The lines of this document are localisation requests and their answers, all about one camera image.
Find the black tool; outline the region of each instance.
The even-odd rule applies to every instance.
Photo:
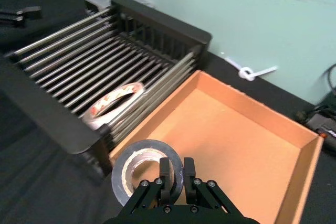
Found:
[[[30,6],[18,11],[0,9],[0,22],[13,25],[14,27],[25,27],[26,19],[41,19],[40,6]]]
[[[143,180],[119,215],[104,224],[119,223],[234,223],[257,224],[246,218],[213,180],[196,178],[194,160],[184,158],[186,201],[192,205],[168,205],[169,160],[160,159],[160,177]]]

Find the silver duct tape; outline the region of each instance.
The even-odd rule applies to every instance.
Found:
[[[148,91],[146,92],[147,94],[153,94],[156,92],[158,88],[160,88],[165,82],[168,81],[168,79],[171,78],[172,75],[175,74],[178,70],[183,67],[186,62],[188,62],[190,59],[194,57],[194,53],[190,52],[188,55],[186,55],[182,60],[180,60],[174,67],[172,67],[169,71],[167,71],[163,77],[161,77],[153,86],[151,86]],[[134,101],[133,104],[125,108],[118,116],[116,116],[111,122],[109,122],[109,127],[113,128],[115,127],[121,119],[124,119],[125,116],[127,116],[130,112],[134,111],[134,109],[138,108],[143,102],[144,102],[144,97],[141,96],[139,97],[136,101]]]
[[[134,192],[132,175],[134,170],[146,161],[159,162],[168,157],[174,174],[171,184],[171,204],[179,198],[183,189],[183,165],[179,155],[169,145],[157,140],[142,140],[127,147],[117,158],[112,170],[113,192],[121,205],[125,205]]]
[[[140,82],[126,84],[121,86],[110,93],[104,95],[97,102],[95,102],[83,115],[82,120],[93,130],[98,129],[105,123],[110,122],[114,117],[116,117],[120,111],[125,107],[130,105],[134,100],[136,100],[144,92],[143,84]],[[116,100],[127,94],[134,94],[129,100],[123,103],[121,106],[116,109],[108,112],[105,115],[97,116],[101,111],[106,107],[109,107],[110,104],[114,103]]]
[[[79,110],[83,109],[85,106],[89,105],[90,103],[92,103],[97,97],[100,97],[104,94],[104,92],[106,92],[106,90],[110,89],[113,85],[115,85],[116,83],[118,83],[119,81],[123,80],[129,73],[131,73],[134,70],[139,69],[139,67],[141,65],[143,65],[144,62],[147,61],[147,57],[143,58],[142,60],[140,60],[139,62],[137,62],[136,64],[134,64],[132,67],[130,67],[129,69],[127,69],[126,71],[124,71],[122,74],[118,75],[115,78],[111,78],[110,81],[108,83],[106,83],[104,85],[103,88],[99,89],[98,91],[96,91],[93,95],[91,95],[89,98],[85,99],[85,101],[81,102],[79,105],[77,105],[73,110],[71,110],[72,113],[77,113]],[[148,66],[152,65],[155,62],[155,60],[150,61],[148,64],[146,64],[144,67],[142,67],[140,69],[140,71],[143,71],[143,69],[147,68]],[[127,78],[125,81],[123,81],[122,84],[120,84],[120,86],[123,86],[127,83],[132,82],[133,76]]]
[[[164,101],[168,97],[170,93],[172,93],[184,80],[186,77],[188,77],[189,72],[193,68],[189,68],[188,71],[185,71],[185,73],[179,77],[173,85],[168,87],[163,93],[155,95],[154,100],[150,100],[149,104],[146,104],[144,108],[140,107],[136,113],[132,113],[129,117],[127,117],[125,120],[121,121],[116,128],[119,129],[117,132],[112,131],[112,135],[114,136],[113,142],[110,143],[110,146],[113,147],[120,143],[132,130],[135,129],[135,127],[142,122],[143,119],[146,118],[161,102]]]
[[[161,98],[161,100],[163,101],[169,95],[169,92],[171,92],[170,90],[176,89],[180,80],[185,78],[185,76],[189,74],[188,69],[191,67],[193,62],[194,60],[191,60],[189,64],[185,65],[174,76],[171,76],[171,78],[164,85],[162,85],[156,91],[156,93],[148,93],[146,91],[145,94],[143,95],[143,97],[145,98],[144,102],[139,106],[137,110],[132,112],[132,114],[130,114],[129,117],[127,117],[122,123],[120,123],[118,127],[113,128],[113,135],[116,136],[120,131],[123,130],[124,127],[132,124],[132,121],[139,114],[141,114],[143,110],[147,109],[148,107],[151,107],[152,103],[156,101],[158,98]]]

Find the metal rod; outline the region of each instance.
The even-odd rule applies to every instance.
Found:
[[[149,82],[145,84],[145,88],[147,89],[148,87],[150,87],[154,82],[157,81],[159,77],[163,76],[163,74],[166,73],[168,69],[169,67],[162,69],[156,76],[154,76]]]
[[[85,37],[83,37],[83,38],[81,38],[81,39],[76,40],[75,42],[73,42],[73,43],[71,43],[71,44],[69,44],[69,45],[63,47],[62,49],[60,49],[60,50],[54,52],[53,54],[51,54],[51,55],[49,55],[49,56],[47,56],[47,57],[44,57],[42,60],[40,60],[40,61],[38,61],[38,62],[32,64],[29,68],[26,68],[25,71],[32,70],[32,69],[38,67],[39,65],[41,65],[41,64],[43,64],[43,63],[46,63],[46,62],[48,62],[48,61],[53,60],[54,58],[56,58],[57,56],[62,55],[62,54],[65,53],[66,51],[68,51],[68,50],[70,50],[70,49],[72,49],[72,48],[74,48],[74,47],[76,47],[76,46],[78,46],[78,45],[84,43],[84,41],[86,41],[86,40],[88,40],[88,39],[92,39],[93,37],[95,37],[95,36],[97,36],[98,34],[102,33],[104,30],[106,30],[106,28],[105,28],[105,27],[102,27],[102,28],[98,29],[97,31],[94,31],[94,32],[90,33],[89,35],[87,35],[87,36],[85,36]],[[33,74],[31,75],[31,77],[34,78],[34,77],[37,77],[37,76],[39,76],[39,75],[45,73],[46,71],[52,69],[53,67],[56,67],[56,66],[62,64],[62,62],[64,62],[65,60],[69,59],[71,56],[74,56],[73,52],[71,52],[71,53],[69,53],[69,54],[67,54],[67,55],[65,55],[65,56],[63,56],[63,57],[61,57],[60,59],[58,59],[58,60],[52,62],[51,64],[49,64],[49,65],[47,65],[47,66],[41,68],[40,70],[38,70],[38,71],[36,71],[35,73],[33,73]]]
[[[101,35],[100,37],[94,39],[93,41],[81,46],[80,48],[77,48],[76,50],[70,52],[69,54],[67,54],[65,57],[72,57],[90,47],[92,47],[93,45],[95,45],[96,43],[108,38],[110,36],[110,33],[106,33]],[[71,66],[72,64],[76,63],[77,61],[83,59],[84,57],[90,55],[91,53],[95,52],[96,50],[98,50],[99,48],[103,47],[104,45],[112,42],[115,38],[109,38],[107,40],[104,40],[103,42],[99,43],[98,45],[96,45],[95,47],[91,48],[90,50],[86,51],[85,53],[81,54],[80,56],[77,56],[76,58],[72,59],[71,61],[67,62],[66,64],[62,65],[61,67],[58,67],[57,69],[53,70],[52,72],[50,72],[49,74],[43,76],[42,78],[38,79],[36,81],[37,84],[43,82],[44,80],[47,80],[48,78],[52,77],[53,75],[55,75],[56,73],[58,73],[59,71]],[[92,57],[86,58],[85,61],[87,62],[88,60],[90,60]]]
[[[172,93],[183,81],[184,79],[190,74],[190,71],[192,71],[192,67],[189,68],[187,71],[184,69],[184,73],[174,81],[174,83],[168,87],[158,98],[156,98],[154,101],[152,101],[150,104],[144,105],[145,109],[134,119],[132,119],[130,122],[123,121],[121,124],[125,125],[125,128],[114,137],[113,144],[119,143],[121,140],[123,140],[148,114],[150,114],[170,93]]]
[[[107,47],[104,47],[103,49],[101,49],[100,51],[96,52],[94,55],[92,56],[97,56],[100,55],[102,52],[110,49],[113,47],[112,45],[108,45]],[[119,49],[121,49],[122,47],[124,47],[125,44],[121,44],[120,46],[113,48],[112,50],[110,50],[109,52],[105,53],[104,55],[102,55],[101,57],[99,57],[98,59],[94,60],[93,62],[91,62],[90,64],[86,65],[85,67],[79,69],[77,72],[74,72],[73,74],[71,74],[70,76],[68,76],[67,78],[65,78],[64,80],[62,80],[61,82],[57,83],[56,85],[52,86],[51,88],[49,88],[47,90],[47,93],[50,93],[52,91],[54,91],[55,89],[61,87],[63,84],[69,82],[70,80],[74,79],[75,77],[77,77],[78,75],[80,75],[81,73],[84,73],[86,70],[90,69],[91,67],[93,67],[94,65],[98,64],[99,62],[101,62],[102,60],[104,60],[105,58],[107,58],[108,56],[110,56],[111,54],[115,53],[116,51],[118,51]],[[112,60],[115,60],[116,57],[120,56],[121,54],[123,54],[124,52],[128,51],[130,49],[130,47],[125,48],[123,51],[119,52],[118,54],[116,54],[117,56],[113,56],[105,61],[103,61],[103,63],[99,64],[98,66],[94,67],[93,69],[91,69],[89,72],[87,72],[86,74],[84,74],[83,76],[79,77],[79,80],[77,80],[77,82],[81,81],[82,79],[86,78],[88,75],[92,74],[93,72],[95,72],[96,70],[98,70],[99,68],[101,68],[102,66],[106,65],[107,63],[109,63]],[[72,68],[70,68],[69,71],[72,71],[73,69],[78,68],[78,66],[73,66]],[[60,76],[57,76],[55,78],[53,78],[51,81],[55,81],[56,79],[58,79]]]
[[[37,42],[35,42],[35,43],[30,44],[29,46],[26,46],[24,48],[21,48],[21,49],[15,51],[15,54],[16,55],[22,55],[22,54],[24,54],[24,53],[26,53],[26,52],[34,49],[34,48],[37,48],[37,47],[41,46],[42,44],[44,44],[46,42],[49,42],[49,41],[51,41],[51,40],[53,40],[53,39],[55,39],[55,38],[57,38],[57,37],[65,34],[65,33],[69,32],[69,31],[72,31],[75,28],[77,28],[77,27],[79,27],[79,26],[81,26],[83,24],[86,24],[87,22],[89,22],[91,20],[94,20],[94,19],[96,19],[96,18],[98,18],[98,17],[100,17],[100,16],[102,16],[102,15],[108,13],[108,12],[109,12],[109,9],[106,9],[106,10],[98,12],[98,13],[90,16],[90,17],[82,19],[82,20],[80,20],[80,21],[78,21],[78,22],[76,22],[76,23],[74,23],[74,24],[72,24],[70,26],[67,26],[67,27],[65,27],[65,28],[63,28],[63,29],[61,29],[61,30],[59,30],[59,31],[57,31],[57,32],[55,32],[55,33],[53,33],[53,34],[51,34],[51,35],[49,35],[49,36],[47,36],[47,37],[45,37],[45,38],[37,41]]]
[[[77,97],[75,97],[74,99],[72,99],[70,102],[68,102],[65,107],[68,108],[71,105],[73,105],[74,103],[76,103],[77,101],[79,101],[81,98],[83,98],[85,95],[87,95],[88,93],[90,93],[91,91],[93,91],[95,88],[99,87],[101,84],[103,84],[104,82],[106,82],[108,79],[110,79],[111,77],[115,76],[117,73],[119,73],[121,70],[123,70],[125,67],[129,66],[129,64],[133,63],[135,60],[137,60],[140,56],[142,55],[142,53],[137,54],[134,58],[132,58],[131,60],[127,61],[125,64],[121,65],[120,67],[118,67],[116,70],[114,70],[113,72],[109,73],[107,76],[105,76],[103,79],[101,79],[100,81],[96,82],[94,85],[92,85],[91,87],[89,87],[88,89],[86,89],[83,93],[80,93]],[[118,78],[120,79],[121,76],[123,76],[123,74],[121,74],[119,77],[117,77],[116,79],[114,79],[113,81],[118,80]]]
[[[53,50],[53,49],[59,47],[59,46],[62,45],[63,43],[68,42],[69,40],[74,39],[74,38],[80,36],[81,34],[87,32],[87,31],[89,31],[89,30],[91,30],[91,29],[93,29],[93,28],[95,28],[95,27],[97,27],[97,26],[102,25],[103,23],[105,23],[105,22],[108,21],[109,19],[110,19],[110,17],[103,18],[102,20],[100,20],[100,21],[98,21],[98,22],[95,22],[95,23],[93,23],[93,24],[91,24],[91,25],[89,25],[89,26],[87,26],[87,27],[85,27],[85,28],[83,28],[83,29],[80,29],[79,31],[76,31],[76,32],[74,32],[73,34],[70,34],[70,35],[68,35],[68,36],[66,36],[66,37],[64,37],[64,38],[62,38],[62,39],[60,39],[60,40],[58,40],[57,42],[54,42],[53,44],[51,44],[51,45],[49,45],[49,46],[47,46],[47,47],[45,47],[45,48],[43,48],[43,49],[41,49],[41,50],[38,50],[37,52],[35,52],[35,53],[33,53],[33,54],[27,56],[26,58],[20,60],[19,63],[27,63],[27,62],[29,62],[29,61],[31,61],[31,60],[37,58],[38,56],[40,56],[40,55],[42,55],[42,54],[44,54],[44,53],[46,53],[46,52],[48,52],[48,51],[50,51],[50,50]],[[110,28],[112,25],[113,25],[113,24],[105,25],[104,28],[105,28],[105,29],[108,29],[108,28]]]
[[[120,124],[118,124],[118,126],[114,128],[112,128],[112,134],[117,134],[118,132],[120,132],[121,130],[123,130],[124,127],[126,127],[128,124],[130,124],[132,122],[132,120],[138,116],[141,111],[143,111],[145,108],[147,108],[148,106],[150,106],[153,101],[155,101],[155,99],[161,95],[162,93],[166,92],[166,90],[171,89],[172,87],[174,87],[174,83],[176,82],[176,80],[182,76],[183,74],[185,74],[185,72],[190,68],[191,66],[189,64],[185,65],[182,69],[180,69],[172,78],[170,78],[163,86],[161,86],[156,92],[148,94],[145,93],[142,96],[145,97],[146,99],[144,99],[144,102],[139,106],[139,108],[137,108],[135,111],[133,111],[129,117],[126,117],[123,121],[120,122]]]
[[[145,79],[147,79],[149,76],[151,76],[155,71],[157,71],[161,67],[161,63],[157,64],[154,68],[152,68],[150,71],[148,71],[145,75],[143,75],[137,82],[143,82]]]
[[[132,67],[133,69],[136,69],[142,62],[139,62],[137,64],[137,66]],[[127,83],[130,83],[132,80],[134,80],[140,73],[142,73],[144,70],[146,70],[148,67],[150,67],[151,65],[153,65],[155,63],[155,60],[150,61],[149,63],[147,63],[145,66],[143,66],[139,71],[137,71],[135,74],[133,74],[132,76],[128,77],[126,80],[124,80],[119,86],[123,86]],[[99,90],[98,93],[101,93],[105,90],[105,88]],[[107,106],[105,106],[104,108],[102,108],[97,114],[96,117],[102,115],[105,113],[106,110],[108,110],[109,108],[111,108],[113,105],[115,105],[118,101],[114,101],[110,104],[108,104]]]
[[[94,74],[96,71],[102,69],[102,67],[104,67],[105,65],[107,65],[108,63],[114,61],[115,59],[117,59],[119,56],[122,56],[124,53],[126,53],[128,50],[130,49],[130,47],[122,50],[121,52],[117,53],[116,55],[112,56],[111,58],[108,58],[106,61],[104,61],[103,63],[99,64],[98,66],[94,67],[93,69],[91,69],[89,72],[83,74],[82,76],[80,76],[78,79],[74,80],[73,82],[69,83],[68,85],[66,85],[64,88],[60,89],[59,91],[57,91],[55,94],[52,95],[52,97],[58,97],[59,95],[63,94],[65,91],[67,91],[68,89],[72,88],[73,86],[75,86],[77,83],[79,83],[80,81],[85,80],[86,78],[90,77],[92,74]],[[84,84],[88,84],[93,82],[94,80],[98,79],[99,77],[101,77],[104,73],[110,71],[111,69],[113,69],[117,64],[119,64],[120,62],[122,62],[123,60],[127,59],[127,57],[129,57],[128,53],[126,56],[122,57],[121,59],[117,60],[116,62],[114,62],[112,65],[109,65],[107,68],[101,70],[99,73],[95,74],[93,77],[91,77],[89,80],[87,80]],[[65,97],[68,97],[69,94],[72,94],[74,92],[71,91],[70,93],[68,93]]]
[[[150,87],[150,90],[147,92],[153,92],[159,86],[167,82],[167,80],[171,77],[173,73],[178,71],[182,66],[184,66],[190,59],[194,57],[194,53],[190,52],[183,59],[181,59],[174,67],[172,67],[169,71],[167,71],[163,77],[161,77],[158,82]],[[121,119],[123,119],[130,111],[136,108],[144,99],[144,96],[140,96],[137,100],[135,100],[132,104],[127,106],[122,112],[120,112],[113,120],[108,123],[110,128],[113,128]]]
[[[142,65],[146,60],[148,60],[148,57],[143,58],[141,61],[139,61],[137,64],[133,65],[130,69],[128,69],[127,71],[125,71],[124,73],[122,73],[121,75],[119,75],[117,78],[113,79],[111,82],[109,82],[108,84],[106,84],[102,89],[98,90],[96,93],[94,93],[92,96],[90,96],[88,99],[86,99],[84,102],[82,102],[80,105],[78,105],[77,107],[75,107],[71,112],[72,113],[76,113],[79,110],[81,110],[85,105],[87,105],[88,103],[92,102],[93,99],[95,99],[98,96],[103,96],[102,93],[104,93],[107,89],[109,89],[111,86],[113,86],[114,84],[116,84],[118,81],[120,81],[122,78],[124,78],[125,76],[127,76],[129,73],[131,73],[133,70],[137,69],[137,67],[139,67],[140,65]],[[128,83],[128,81],[124,81],[122,84],[120,84],[119,86],[122,86],[124,84]],[[104,111],[106,111],[108,108],[110,108],[111,106],[113,106],[116,102],[110,104],[108,107],[104,108],[102,111],[100,111],[97,116],[101,115],[102,113],[104,113]]]

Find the black tablecloth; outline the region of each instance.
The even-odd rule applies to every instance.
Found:
[[[44,19],[27,28],[0,27],[0,51],[18,49],[84,18],[82,0],[0,0],[0,8],[40,5]],[[248,82],[217,56],[205,69],[215,78],[292,118],[311,106],[257,78]],[[102,223],[121,209],[110,184],[80,157],[59,148],[0,92],[0,222]],[[336,159],[321,153],[302,223],[335,223]]]

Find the cardboard box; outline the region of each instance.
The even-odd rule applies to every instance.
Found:
[[[194,158],[196,176],[217,181],[244,216],[276,224],[300,222],[323,142],[201,71],[110,153],[112,163],[143,139],[166,142],[182,160]]]

